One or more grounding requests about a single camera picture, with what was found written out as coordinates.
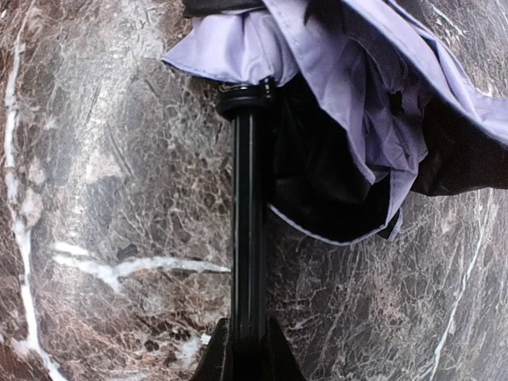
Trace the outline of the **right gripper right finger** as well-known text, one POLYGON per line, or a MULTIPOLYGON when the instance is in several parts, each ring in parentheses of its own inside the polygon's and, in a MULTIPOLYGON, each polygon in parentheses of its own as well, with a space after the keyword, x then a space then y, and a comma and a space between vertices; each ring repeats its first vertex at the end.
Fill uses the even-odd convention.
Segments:
POLYGON ((264 380, 306 381, 279 323, 267 319, 264 338, 264 380))

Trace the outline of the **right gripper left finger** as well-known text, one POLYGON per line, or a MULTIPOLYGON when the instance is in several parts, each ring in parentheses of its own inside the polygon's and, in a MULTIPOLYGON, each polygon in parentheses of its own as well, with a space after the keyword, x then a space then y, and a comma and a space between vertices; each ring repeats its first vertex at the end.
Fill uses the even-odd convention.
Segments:
POLYGON ((233 352, 230 337, 229 319, 221 318, 192 376, 192 381, 231 381, 233 379, 233 352))

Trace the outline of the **lavender folding umbrella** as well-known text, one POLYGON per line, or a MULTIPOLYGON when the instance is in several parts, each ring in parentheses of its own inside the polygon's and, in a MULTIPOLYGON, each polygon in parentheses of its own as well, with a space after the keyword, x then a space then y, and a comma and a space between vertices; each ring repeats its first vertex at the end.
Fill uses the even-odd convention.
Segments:
POLYGON ((165 64, 233 124, 232 380, 264 380, 265 215, 336 245, 389 238, 415 191, 507 186, 507 101, 394 1, 187 1, 165 64))

